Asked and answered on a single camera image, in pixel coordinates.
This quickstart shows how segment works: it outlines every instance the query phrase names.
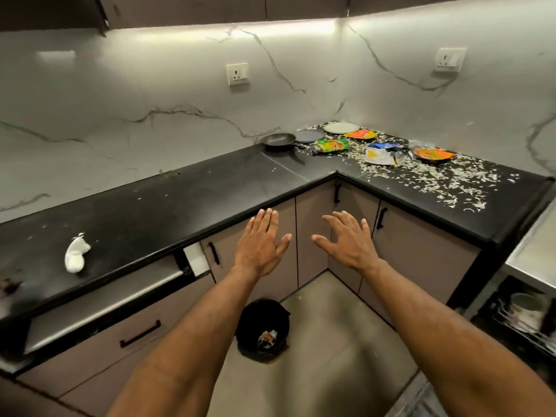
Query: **person's right arm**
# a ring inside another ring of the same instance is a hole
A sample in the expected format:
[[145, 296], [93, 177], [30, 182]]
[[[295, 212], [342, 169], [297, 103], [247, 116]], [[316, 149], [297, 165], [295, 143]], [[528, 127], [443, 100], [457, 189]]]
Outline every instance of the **person's right arm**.
[[333, 215], [323, 219], [337, 243], [313, 241], [369, 283], [451, 417], [556, 416], [556, 396], [527, 365], [379, 259], [365, 220]]

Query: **wall socket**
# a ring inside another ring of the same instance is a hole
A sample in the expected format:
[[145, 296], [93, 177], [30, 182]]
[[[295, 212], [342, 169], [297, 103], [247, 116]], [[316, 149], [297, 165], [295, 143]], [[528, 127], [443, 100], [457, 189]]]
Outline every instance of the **wall socket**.
[[467, 48], [440, 48], [434, 57], [434, 71], [459, 73]]
[[239, 85], [249, 82], [249, 65], [247, 63], [226, 65], [228, 84]]

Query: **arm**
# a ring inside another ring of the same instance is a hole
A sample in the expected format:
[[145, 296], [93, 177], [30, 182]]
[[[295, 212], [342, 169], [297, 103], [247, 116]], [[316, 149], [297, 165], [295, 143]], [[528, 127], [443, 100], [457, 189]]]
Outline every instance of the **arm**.
[[556, 413], [552, 391], [518, 357], [379, 259], [365, 220], [359, 226], [345, 211], [333, 215], [323, 218], [337, 243], [313, 241], [369, 283], [450, 416]]
[[291, 234], [278, 246], [278, 212], [251, 218], [235, 265], [137, 366], [107, 417], [205, 416], [241, 312], [261, 276], [278, 265]]

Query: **forearm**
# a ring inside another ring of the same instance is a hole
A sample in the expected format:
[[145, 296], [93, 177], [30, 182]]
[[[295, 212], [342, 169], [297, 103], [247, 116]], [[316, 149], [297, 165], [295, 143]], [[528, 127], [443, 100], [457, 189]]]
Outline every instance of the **forearm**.
[[540, 416], [554, 411], [547, 407], [556, 407], [548, 387], [494, 339], [384, 261], [362, 274], [450, 415]]
[[255, 270], [232, 268], [136, 368], [108, 416], [205, 415], [256, 281]]

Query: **person's left arm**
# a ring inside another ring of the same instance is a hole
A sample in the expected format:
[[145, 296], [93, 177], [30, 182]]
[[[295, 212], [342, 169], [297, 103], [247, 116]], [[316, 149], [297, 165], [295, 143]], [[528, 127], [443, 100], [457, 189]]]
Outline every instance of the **person's left arm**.
[[260, 277], [278, 265], [278, 212], [260, 210], [245, 229], [235, 264], [137, 366], [107, 417], [205, 416], [241, 311]]

